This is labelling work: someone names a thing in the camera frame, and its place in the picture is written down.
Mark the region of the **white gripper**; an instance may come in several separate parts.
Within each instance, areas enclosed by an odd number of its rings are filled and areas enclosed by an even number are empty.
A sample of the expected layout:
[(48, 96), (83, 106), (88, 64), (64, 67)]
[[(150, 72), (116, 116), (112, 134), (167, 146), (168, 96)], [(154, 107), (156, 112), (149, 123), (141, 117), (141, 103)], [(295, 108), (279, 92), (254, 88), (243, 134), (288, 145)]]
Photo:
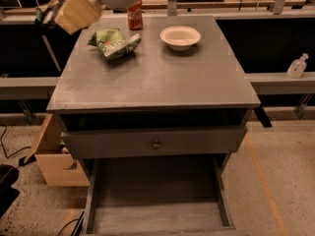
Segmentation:
[(87, 28), (99, 19), (102, 4), (111, 9), (127, 8), (139, 0), (65, 0), (58, 10), (54, 22), (72, 34)]

